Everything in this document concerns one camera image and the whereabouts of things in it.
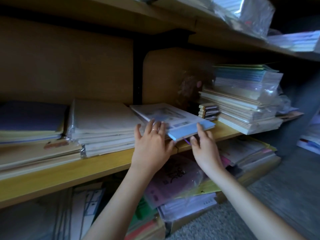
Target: shelf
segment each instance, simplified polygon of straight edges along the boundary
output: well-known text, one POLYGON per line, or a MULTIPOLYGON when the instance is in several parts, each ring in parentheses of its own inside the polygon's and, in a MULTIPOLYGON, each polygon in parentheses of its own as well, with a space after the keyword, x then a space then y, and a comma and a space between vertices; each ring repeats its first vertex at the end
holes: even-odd
MULTIPOLYGON (((241 134, 220 122, 216 123, 212 132, 217 141, 241 134)), ((191 149, 181 143, 178 145, 181 151, 191 149)), ((128 169, 133 152, 134 149, 128 149, 109 153, 0 180, 0 208, 128 169)), ((173 154, 176 153, 178 148, 173 150, 173 154)))
MULTIPOLYGON (((231 127, 225 125, 224 123, 220 121, 214 121, 216 124, 214 128, 210 129, 213 133, 215 141, 223 141, 232 137, 236 137, 239 135, 242 135, 241 132, 232 129, 231 127)), ((191 145, 186 143, 185 141, 180 141, 176 144, 176 147, 178 148, 178 152, 184 152, 191 149, 191 145)))
POLYGON ((154 35, 182 28, 195 32, 188 40, 192 45, 226 51, 262 52, 273 60, 280 60, 284 55, 318 60, 318 57, 302 57, 296 52, 231 30, 220 18, 204 12, 200 15, 193 7, 188 8, 187 16, 182 16, 157 7, 156 3, 148 5, 135 0, 0 0, 0 5, 141 34, 154 35))

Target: gray floor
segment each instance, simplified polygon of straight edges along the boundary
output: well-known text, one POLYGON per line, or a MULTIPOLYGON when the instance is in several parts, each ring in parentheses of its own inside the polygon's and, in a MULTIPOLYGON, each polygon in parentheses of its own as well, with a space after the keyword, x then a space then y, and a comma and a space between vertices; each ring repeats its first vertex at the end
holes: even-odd
MULTIPOLYGON (((320 239, 320 155, 296 147, 248 188, 307 239, 320 239)), ((171 235, 169 240, 256 239, 229 202, 171 235)))

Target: hand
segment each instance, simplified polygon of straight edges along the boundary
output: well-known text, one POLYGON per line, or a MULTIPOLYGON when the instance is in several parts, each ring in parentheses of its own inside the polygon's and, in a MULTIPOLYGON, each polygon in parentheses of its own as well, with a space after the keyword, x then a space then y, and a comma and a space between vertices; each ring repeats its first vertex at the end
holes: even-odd
POLYGON ((175 142, 165 145, 166 124, 150 120, 141 136, 138 124, 134 130, 135 149, 131 167, 151 177, 168 161, 175 142))
POLYGON ((197 123, 197 129, 200 145, 194 136, 190 138, 190 142, 198 165, 207 175, 224 172, 225 168, 222 165, 214 136, 210 131, 204 131, 199 123, 197 123))

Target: black metal bracket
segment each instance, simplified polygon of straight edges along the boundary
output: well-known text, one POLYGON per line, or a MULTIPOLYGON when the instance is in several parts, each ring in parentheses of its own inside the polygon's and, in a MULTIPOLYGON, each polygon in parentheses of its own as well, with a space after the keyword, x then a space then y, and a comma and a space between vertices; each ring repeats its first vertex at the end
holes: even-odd
POLYGON ((164 33, 137 37, 133 42, 133 104, 142 104, 143 61, 149 51, 181 47, 194 32, 173 29, 164 33))

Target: dark blue notebook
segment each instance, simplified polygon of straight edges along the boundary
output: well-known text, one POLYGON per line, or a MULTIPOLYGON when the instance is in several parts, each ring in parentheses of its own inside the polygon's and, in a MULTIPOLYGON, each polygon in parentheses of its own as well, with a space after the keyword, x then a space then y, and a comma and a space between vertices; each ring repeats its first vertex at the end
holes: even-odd
POLYGON ((66 109, 63 104, 10 101, 0 107, 0 131, 56 131, 66 109))

